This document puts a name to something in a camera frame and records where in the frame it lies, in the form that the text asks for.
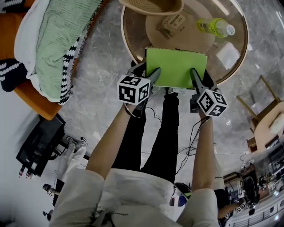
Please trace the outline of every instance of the round glass table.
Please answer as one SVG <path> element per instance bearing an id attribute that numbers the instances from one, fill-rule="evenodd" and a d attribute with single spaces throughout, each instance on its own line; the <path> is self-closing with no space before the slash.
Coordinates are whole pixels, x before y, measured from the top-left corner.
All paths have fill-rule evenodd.
<path id="1" fill-rule="evenodd" d="M 186 29 L 166 38 L 158 26 L 164 16 L 145 16 L 124 7 L 121 30 L 124 44 L 136 63 L 145 58 L 146 47 L 172 48 L 203 53 L 208 57 L 206 69 L 217 84 L 233 76 L 247 53 L 249 33 L 242 9 L 235 0 L 184 0 L 189 14 Z M 198 30 L 200 18 L 223 18 L 235 27 L 235 34 L 218 38 Z"/>

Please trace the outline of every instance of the yellow-green bottle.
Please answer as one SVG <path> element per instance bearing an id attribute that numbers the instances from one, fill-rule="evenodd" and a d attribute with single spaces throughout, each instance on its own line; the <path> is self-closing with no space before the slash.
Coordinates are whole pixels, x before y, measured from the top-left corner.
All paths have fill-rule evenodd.
<path id="1" fill-rule="evenodd" d="M 220 38 L 234 35 L 236 32 L 234 26 L 228 24 L 227 21 L 222 18 L 201 18 L 197 22 L 197 27 L 202 32 L 207 32 Z"/>

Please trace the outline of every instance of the bottle cap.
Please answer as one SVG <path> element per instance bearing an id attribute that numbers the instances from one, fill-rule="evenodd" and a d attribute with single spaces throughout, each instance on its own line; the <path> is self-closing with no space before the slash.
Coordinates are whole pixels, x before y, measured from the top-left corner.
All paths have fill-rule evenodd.
<path id="1" fill-rule="evenodd" d="M 236 32 L 235 27 L 230 24 L 227 26 L 226 31 L 229 35 L 234 35 Z"/>

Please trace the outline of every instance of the white t-shirt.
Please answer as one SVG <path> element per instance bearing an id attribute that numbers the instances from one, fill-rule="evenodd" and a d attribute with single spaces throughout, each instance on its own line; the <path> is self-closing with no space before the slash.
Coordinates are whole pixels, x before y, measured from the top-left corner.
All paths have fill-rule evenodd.
<path id="1" fill-rule="evenodd" d="M 51 227 L 218 227 L 212 189 L 194 191 L 176 222 L 167 207 L 173 184 L 142 172 L 111 169 L 106 181 L 97 173 L 74 169 L 56 202 Z"/>

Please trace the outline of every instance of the gray tile floor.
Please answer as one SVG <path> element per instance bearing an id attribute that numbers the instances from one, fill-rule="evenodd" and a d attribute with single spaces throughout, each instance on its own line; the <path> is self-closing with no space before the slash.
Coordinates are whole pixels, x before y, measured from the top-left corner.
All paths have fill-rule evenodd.
<path id="1" fill-rule="evenodd" d="M 251 50 L 239 71 L 220 86 L 229 102 L 229 109 L 214 121 L 214 142 L 217 159 L 224 174 L 238 171 L 240 156 L 248 151 L 246 139 L 252 137 L 249 130 L 249 115 L 236 100 L 238 94 L 256 96 L 257 109 L 265 107 L 271 97 L 262 92 L 259 76 L 263 74 L 277 95 L 284 98 L 284 9 L 277 0 L 238 0 L 250 33 Z M 116 98 L 118 76 L 130 68 L 131 58 L 124 46 L 120 16 L 122 6 L 117 0 L 108 5 L 91 37 L 85 43 L 79 67 L 73 80 L 74 97 L 62 108 L 60 114 L 66 120 L 66 133 L 88 140 L 91 153 L 99 139 L 112 122 L 121 104 Z M 189 113 L 192 91 L 182 91 L 180 99 L 179 149 L 188 147 L 192 126 L 198 116 Z M 159 92 L 148 104 L 159 117 L 162 114 L 164 91 Z M 142 152 L 149 153 L 159 130 L 160 122 L 153 119 L 153 112 L 146 111 L 147 123 L 142 141 Z M 142 154 L 142 165 L 149 154 Z M 186 157 L 181 153 L 177 167 Z M 190 182 L 194 156 L 189 157 L 176 181 Z"/>

